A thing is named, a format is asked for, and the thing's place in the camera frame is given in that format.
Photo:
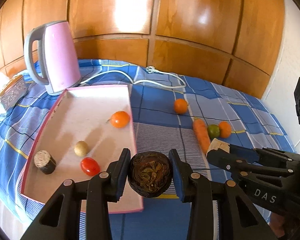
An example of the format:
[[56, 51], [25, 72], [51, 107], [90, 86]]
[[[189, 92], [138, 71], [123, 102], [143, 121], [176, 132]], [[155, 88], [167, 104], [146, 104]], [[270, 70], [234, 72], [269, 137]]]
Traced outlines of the person's right hand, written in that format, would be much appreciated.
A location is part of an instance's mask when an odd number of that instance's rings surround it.
[[285, 232], [287, 218], [276, 213], [270, 214], [269, 226], [277, 238], [286, 239], [287, 235]]

